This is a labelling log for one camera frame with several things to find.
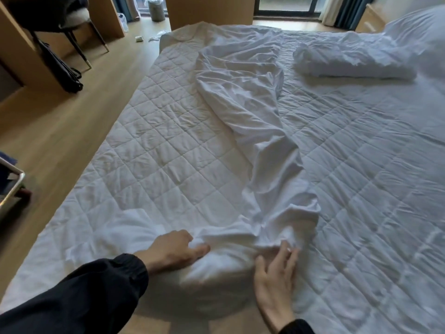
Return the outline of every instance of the mattress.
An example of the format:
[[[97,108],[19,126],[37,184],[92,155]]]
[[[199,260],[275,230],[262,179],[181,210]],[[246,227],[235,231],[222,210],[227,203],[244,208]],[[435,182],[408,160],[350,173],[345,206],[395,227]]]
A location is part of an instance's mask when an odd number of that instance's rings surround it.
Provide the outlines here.
[[[39,235],[8,287],[2,311],[63,278],[69,270],[61,260],[66,250],[123,209],[143,209],[165,231],[228,226],[244,213],[241,194],[251,164],[233,133],[196,94],[193,71],[203,42],[181,35],[174,42],[164,39],[166,49],[174,43],[172,58],[161,54],[143,79]],[[337,34],[284,32],[278,56],[284,71],[280,119],[299,146],[321,207],[315,236],[301,252],[294,311],[318,333],[442,332],[445,92],[424,75],[414,83],[302,77],[293,69],[292,52],[319,35]],[[145,145],[155,147],[147,152]],[[193,169],[173,166],[191,154],[199,160],[190,164]],[[202,171],[207,167],[212,171]],[[202,189],[187,191],[190,182]],[[182,192],[177,208],[157,200],[177,190]],[[191,214],[189,224],[176,224],[185,213]],[[150,321],[157,333],[180,328]],[[194,332],[267,332],[248,305],[198,322],[190,326]]]

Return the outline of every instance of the blue curtain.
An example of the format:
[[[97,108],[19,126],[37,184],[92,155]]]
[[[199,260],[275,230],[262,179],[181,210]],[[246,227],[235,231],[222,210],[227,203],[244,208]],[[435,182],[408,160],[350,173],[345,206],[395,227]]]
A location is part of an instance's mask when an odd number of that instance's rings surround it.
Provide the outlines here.
[[[355,30],[366,5],[374,0],[343,0],[334,27]]]
[[[116,7],[116,11],[118,13],[122,13],[125,15],[127,22],[133,21],[133,18],[130,13],[130,9],[128,9],[126,0],[113,0],[114,6]]]

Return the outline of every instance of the hand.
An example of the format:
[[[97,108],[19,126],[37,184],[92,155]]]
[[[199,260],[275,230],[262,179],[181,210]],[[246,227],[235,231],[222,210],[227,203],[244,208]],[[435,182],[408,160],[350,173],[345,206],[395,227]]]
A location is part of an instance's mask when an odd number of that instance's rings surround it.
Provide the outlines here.
[[[134,255],[144,262],[148,274],[183,269],[210,252],[207,244],[190,248],[189,242],[192,240],[193,237],[186,230],[173,231],[157,237],[147,250]]]
[[[254,288],[256,302],[264,322],[272,334],[295,320],[292,311],[293,276],[298,260],[298,250],[289,249],[282,241],[280,251],[267,267],[262,256],[256,258]]]

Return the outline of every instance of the person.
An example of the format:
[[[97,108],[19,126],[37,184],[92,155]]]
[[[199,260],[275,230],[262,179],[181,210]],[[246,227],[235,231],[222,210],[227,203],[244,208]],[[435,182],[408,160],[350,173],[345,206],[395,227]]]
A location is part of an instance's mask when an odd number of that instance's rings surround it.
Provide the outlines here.
[[[210,251],[207,244],[190,248],[192,239],[186,230],[173,231],[145,251],[84,264],[50,290],[1,314],[0,333],[118,333],[147,289],[149,276],[190,266]],[[272,334],[313,334],[292,312],[298,251],[288,247],[283,241],[270,264],[261,256],[256,259],[257,304]]]

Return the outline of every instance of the curtain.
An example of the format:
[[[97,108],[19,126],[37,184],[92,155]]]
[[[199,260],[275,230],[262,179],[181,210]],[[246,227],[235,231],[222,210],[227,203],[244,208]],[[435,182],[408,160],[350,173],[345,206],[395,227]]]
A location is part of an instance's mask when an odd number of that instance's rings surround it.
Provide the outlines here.
[[[343,0],[326,0],[319,20],[325,26],[333,26],[340,11]]]
[[[334,26],[345,30],[355,30],[366,5],[374,0],[343,0]]]
[[[136,0],[113,0],[118,13],[124,14],[127,22],[135,21],[141,18]]]

